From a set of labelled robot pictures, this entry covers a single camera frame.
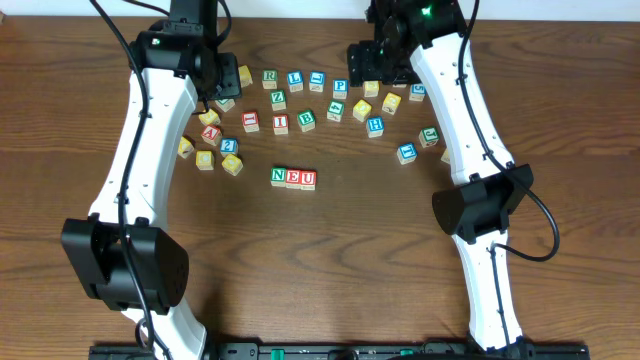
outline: wooden tabletop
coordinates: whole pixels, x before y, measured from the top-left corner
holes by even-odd
[[[128,40],[152,19],[117,19]],[[436,125],[427,99],[382,115],[368,139],[349,113],[328,122],[323,94],[288,95],[290,117],[317,128],[274,136],[265,68],[346,77],[363,21],[234,20],[224,51],[254,84],[222,115],[245,167],[213,172],[177,159],[170,235],[190,254],[189,303],[213,331],[264,342],[421,342],[465,336],[469,304],[460,257],[436,224],[431,194],[449,189],[444,144],[400,165],[395,151]],[[480,86],[496,128],[562,233],[544,264],[509,258],[513,301],[539,342],[584,341],[593,359],[640,351],[640,24],[480,22],[473,36]],[[86,359],[100,341],[131,342],[133,324],[90,300],[60,245],[66,218],[84,218],[109,170],[124,122],[129,71],[98,18],[9,17],[0,26],[0,358]],[[373,100],[390,90],[383,87]],[[257,110],[246,134],[241,111]],[[202,125],[186,133],[198,149]],[[315,192],[272,188],[273,165],[318,171]],[[511,244],[545,254],[546,220],[528,200]]]

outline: toy block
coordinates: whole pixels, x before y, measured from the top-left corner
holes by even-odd
[[[287,170],[284,186],[287,189],[300,189],[300,170]]]
[[[198,118],[204,126],[211,124],[220,125],[220,116],[218,116],[218,113],[213,111],[213,109],[209,109],[206,114],[198,115]]]
[[[294,71],[287,74],[287,82],[289,83],[289,91],[296,92],[304,89],[302,81],[302,72]]]
[[[412,143],[404,144],[398,148],[398,160],[400,164],[408,164],[418,157],[416,147]]]
[[[436,130],[436,128],[430,127],[422,129],[420,131],[420,135],[418,135],[418,139],[420,140],[422,147],[425,148],[437,144],[440,136],[438,136],[438,130]]]
[[[273,133],[287,135],[289,133],[289,117],[287,115],[275,115],[273,117]]]
[[[233,101],[233,99],[216,100],[216,105],[218,105],[220,110],[222,110],[224,112],[227,112],[227,111],[231,110],[231,108],[235,104],[236,104],[236,102]]]
[[[271,92],[271,109],[273,109],[273,111],[287,109],[287,98],[284,96],[284,90],[275,90]]]
[[[193,152],[193,144],[191,141],[187,140],[184,136],[180,138],[180,145],[178,145],[178,155],[182,156],[183,159],[186,159]]]
[[[422,84],[411,85],[411,94],[409,95],[409,101],[422,101],[427,94],[427,90]]]
[[[233,176],[238,175],[243,167],[244,165],[242,165],[242,160],[238,159],[238,157],[233,154],[227,155],[227,157],[224,158],[224,161],[222,161],[222,168],[224,171]]]
[[[347,80],[333,80],[333,98],[346,99],[349,91],[349,82]]]
[[[222,140],[222,132],[220,132],[219,128],[209,125],[202,132],[202,140],[213,146],[218,146],[220,140]]]
[[[382,136],[384,132],[384,121],[381,117],[375,117],[367,120],[367,135],[372,137]]]
[[[262,72],[262,87],[264,89],[278,88],[278,71],[277,70],[265,70]]]
[[[442,153],[442,157],[440,158],[440,161],[451,165],[451,158],[449,158],[449,149],[444,150],[444,153]]]
[[[316,180],[317,180],[317,174],[315,171],[301,171],[300,172],[300,189],[315,190]]]
[[[331,100],[329,109],[327,109],[327,120],[340,121],[344,113],[344,103]]]
[[[285,177],[287,175],[287,169],[285,168],[272,168],[271,169],[271,186],[285,187]]]
[[[211,151],[196,152],[196,166],[200,170],[213,170],[213,153]]]
[[[220,142],[220,155],[225,158],[228,155],[238,155],[238,140],[222,139]]]
[[[382,111],[394,115],[400,106],[402,98],[394,93],[388,93],[382,103]]]
[[[255,111],[242,113],[242,126],[244,126],[244,131],[246,132],[260,131],[258,113]]]
[[[249,67],[247,65],[242,65],[238,68],[238,75],[240,75],[240,86],[247,87],[253,84],[251,71],[249,71]]]
[[[324,78],[325,74],[319,71],[312,71],[309,75],[309,90],[315,92],[324,91]]]
[[[371,114],[371,105],[364,100],[358,101],[356,106],[353,107],[353,117],[360,120],[360,122],[365,121],[369,114]]]
[[[365,81],[363,87],[364,97],[376,97],[380,91],[380,81]]]
[[[316,118],[311,110],[303,111],[298,114],[298,124],[302,132],[307,132],[316,128]]]

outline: white background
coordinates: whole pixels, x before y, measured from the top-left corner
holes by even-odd
[[[170,0],[146,0],[169,9]],[[227,0],[232,16],[363,19],[369,0]],[[468,17],[473,0],[460,0]],[[101,0],[114,16],[155,13],[120,0]],[[8,15],[96,15],[88,0],[0,0]],[[640,0],[481,0],[481,19],[640,21]]]

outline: robotic arm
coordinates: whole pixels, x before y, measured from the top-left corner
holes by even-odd
[[[128,181],[125,223],[135,267],[152,309],[155,334],[173,359],[215,360],[224,353],[225,360],[256,360],[254,354],[257,360],[284,360],[285,355],[302,356],[298,360],[388,360],[426,352],[442,354],[430,359],[469,353],[476,354],[469,358],[480,359],[502,355],[498,350],[510,345],[513,350],[509,355],[518,359],[537,359],[537,353],[544,353],[539,358],[547,360],[589,359],[585,346],[541,347],[522,340],[504,250],[496,249],[495,259],[488,250],[495,244],[506,245],[508,215],[524,194],[485,158],[464,107],[457,67],[464,67],[463,81],[495,158],[527,187],[533,183],[533,175],[528,165],[514,166],[500,141],[468,48],[464,62],[457,63],[466,23],[457,2],[450,0],[372,0],[367,19],[375,24],[375,39],[351,45],[348,65],[352,86],[360,86],[365,80],[382,80],[385,84],[421,82],[427,89],[450,152],[451,175],[457,186],[434,194],[433,208],[462,259],[471,304],[470,344],[452,343],[444,348],[427,344],[431,347],[421,348],[209,343],[206,329],[184,299],[189,260],[186,251],[166,233],[166,203],[175,149],[197,101],[241,96],[235,56],[217,51],[220,41],[211,21],[217,18],[217,10],[210,3],[173,0],[169,21],[140,33],[132,44],[136,61],[144,69],[149,116]],[[107,181],[91,206],[89,219],[68,219],[61,238],[87,295],[140,324],[144,318],[140,299],[117,242],[120,179],[142,103],[135,74],[130,84],[129,110]],[[159,346],[154,350],[140,358],[165,358]],[[135,348],[92,347],[89,358],[117,360],[131,355],[141,356]]]

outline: wooden table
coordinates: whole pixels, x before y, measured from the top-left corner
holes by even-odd
[[[151,19],[117,19],[128,40]],[[372,37],[362,21],[234,21],[223,45],[253,72],[223,114],[245,169],[237,178],[178,159],[170,234],[187,249],[187,296],[205,325],[265,342],[420,342],[464,337],[469,304],[458,252],[430,197],[451,187],[444,144],[401,166],[398,145],[435,125],[428,100],[383,115],[368,139],[347,110],[326,120],[331,91],[288,95],[318,126],[274,136],[261,71],[345,77],[345,50]],[[509,258],[515,308],[536,341],[584,341],[593,359],[640,351],[640,24],[480,22],[479,81],[496,128],[562,231],[545,264]],[[127,62],[97,18],[9,17],[0,27],[0,357],[86,359],[99,341],[132,341],[133,324],[88,299],[62,247],[68,217],[83,218],[109,170],[125,117]],[[381,89],[373,101],[379,112]],[[361,98],[351,89],[348,109]],[[245,134],[256,109],[260,133]],[[196,118],[187,134],[199,140]],[[198,141],[197,148],[208,145]],[[315,192],[271,188],[281,164],[319,173]],[[512,245],[551,245],[546,220],[524,201]]]

